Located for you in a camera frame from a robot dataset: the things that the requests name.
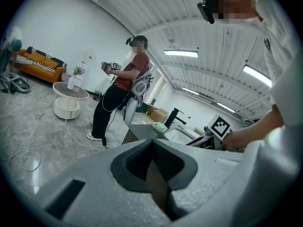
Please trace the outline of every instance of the black faucet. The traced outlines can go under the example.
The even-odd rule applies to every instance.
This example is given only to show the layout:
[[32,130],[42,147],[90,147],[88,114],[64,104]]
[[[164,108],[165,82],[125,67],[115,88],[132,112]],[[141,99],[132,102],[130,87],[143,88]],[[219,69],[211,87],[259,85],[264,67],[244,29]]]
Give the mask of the black faucet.
[[177,117],[177,114],[181,112],[183,113],[182,111],[180,111],[179,109],[177,108],[174,108],[174,110],[170,113],[169,115],[169,118],[166,120],[165,122],[165,126],[169,129],[173,123],[173,121],[175,119],[178,119],[179,121],[181,121],[183,124],[186,124],[186,122],[184,122],[183,120],[181,120],[180,118]]

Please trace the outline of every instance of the soap dish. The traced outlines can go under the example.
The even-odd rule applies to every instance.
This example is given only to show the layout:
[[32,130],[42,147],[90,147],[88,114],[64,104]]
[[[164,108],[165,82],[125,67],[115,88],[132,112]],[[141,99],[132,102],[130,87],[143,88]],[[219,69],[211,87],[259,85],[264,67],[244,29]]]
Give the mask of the soap dish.
[[156,131],[158,131],[158,132],[160,132],[160,133],[164,133],[164,132],[167,130],[167,128],[166,128],[166,129],[163,129],[163,130],[160,129],[160,128],[157,126],[158,123],[160,123],[160,122],[152,123],[151,126],[152,126]]

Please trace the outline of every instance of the throw pillow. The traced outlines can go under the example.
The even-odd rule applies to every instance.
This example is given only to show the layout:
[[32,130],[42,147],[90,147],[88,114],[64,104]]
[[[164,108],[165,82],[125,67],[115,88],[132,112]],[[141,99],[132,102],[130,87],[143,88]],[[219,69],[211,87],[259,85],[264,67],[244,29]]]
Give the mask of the throw pillow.
[[59,63],[51,60],[51,59],[48,59],[48,58],[45,58],[43,61],[40,62],[42,65],[45,65],[51,69],[56,69],[58,66],[59,66]]
[[41,63],[41,61],[43,61],[45,59],[45,56],[44,55],[40,55],[37,52],[33,52],[29,56],[27,56],[27,58],[29,60],[33,60],[35,62]]

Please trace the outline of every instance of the gray tile floor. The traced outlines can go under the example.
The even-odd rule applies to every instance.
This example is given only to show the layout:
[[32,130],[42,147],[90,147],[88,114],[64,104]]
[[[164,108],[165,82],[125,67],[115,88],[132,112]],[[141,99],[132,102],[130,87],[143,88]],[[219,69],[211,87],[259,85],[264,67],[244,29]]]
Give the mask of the gray tile floor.
[[[58,129],[52,117],[43,115],[36,119],[35,115],[43,112],[42,100],[38,95],[45,95],[45,108],[53,116],[54,92],[52,85],[36,79],[30,75],[20,74],[28,79],[32,87],[30,93],[18,95],[0,92],[0,158],[9,159],[20,150],[28,150],[39,154],[42,158],[41,165],[34,172],[26,170],[1,160],[0,164],[7,169],[9,175],[18,183],[21,189],[33,196],[43,184],[59,174],[69,164],[77,159],[97,152],[97,150],[79,145],[70,134]],[[91,141],[86,138],[86,132],[92,129],[90,121],[94,114],[97,101],[90,96],[81,101],[80,115],[67,121],[55,116],[57,124],[62,129],[72,133],[74,137],[84,145],[93,146],[100,150],[106,150],[100,141]],[[135,124],[150,124],[153,121],[143,113],[136,113],[133,119]],[[120,111],[106,133],[107,146],[118,147],[122,143],[128,127],[123,122]],[[34,169],[39,156],[30,153],[20,153],[13,160],[26,168]]]

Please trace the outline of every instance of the kitchen counter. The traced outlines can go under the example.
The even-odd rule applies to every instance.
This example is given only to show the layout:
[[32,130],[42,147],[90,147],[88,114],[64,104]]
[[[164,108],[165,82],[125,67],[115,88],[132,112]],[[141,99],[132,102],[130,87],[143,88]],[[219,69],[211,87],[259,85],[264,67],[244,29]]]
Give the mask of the kitchen counter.
[[[160,133],[156,131],[151,124],[131,124],[128,126],[128,132],[122,142],[122,144],[126,144],[129,142],[133,141],[138,141],[138,140],[144,140],[144,139],[161,139],[161,140],[168,140],[164,133]],[[191,139],[195,139],[191,134],[186,132],[184,129],[181,127],[177,126],[176,124],[172,124],[172,126],[166,131],[170,131],[173,129],[178,129]]]

